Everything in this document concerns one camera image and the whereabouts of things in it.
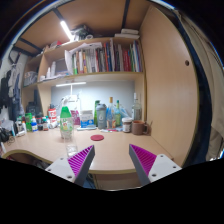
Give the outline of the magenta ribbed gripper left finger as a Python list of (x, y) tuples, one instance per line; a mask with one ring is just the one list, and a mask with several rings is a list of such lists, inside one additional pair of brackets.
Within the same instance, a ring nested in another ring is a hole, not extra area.
[(60, 157), (48, 166), (46, 171), (78, 186), (83, 186), (94, 156), (95, 147), (91, 145), (69, 158)]

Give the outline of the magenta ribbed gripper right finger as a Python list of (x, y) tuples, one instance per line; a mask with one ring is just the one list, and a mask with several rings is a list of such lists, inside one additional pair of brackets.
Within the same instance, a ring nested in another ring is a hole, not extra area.
[(165, 154), (155, 155), (133, 144), (129, 145), (129, 155), (142, 186), (181, 170)]

